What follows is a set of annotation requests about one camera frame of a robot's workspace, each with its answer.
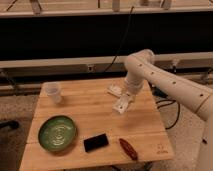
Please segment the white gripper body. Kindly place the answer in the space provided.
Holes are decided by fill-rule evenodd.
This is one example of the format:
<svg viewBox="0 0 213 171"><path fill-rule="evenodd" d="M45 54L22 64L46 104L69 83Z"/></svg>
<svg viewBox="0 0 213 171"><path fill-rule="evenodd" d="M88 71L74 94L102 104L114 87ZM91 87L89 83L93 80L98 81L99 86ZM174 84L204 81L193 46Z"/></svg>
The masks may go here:
<svg viewBox="0 0 213 171"><path fill-rule="evenodd" d="M123 114L129 104L134 101L134 97L131 94L123 94L113 105L113 109L120 114Z"/></svg>

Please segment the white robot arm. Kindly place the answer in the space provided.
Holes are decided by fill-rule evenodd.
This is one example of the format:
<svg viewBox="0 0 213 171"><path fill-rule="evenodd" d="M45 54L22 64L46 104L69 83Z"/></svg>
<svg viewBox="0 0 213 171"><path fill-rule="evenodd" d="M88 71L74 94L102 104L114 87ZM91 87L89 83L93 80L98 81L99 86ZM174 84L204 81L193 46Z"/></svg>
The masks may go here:
<svg viewBox="0 0 213 171"><path fill-rule="evenodd" d="M213 171L213 89L166 72L154 65L155 55L149 49L130 54L124 65L124 85L137 94L143 80L177 100L205 122L195 171Z"/></svg>

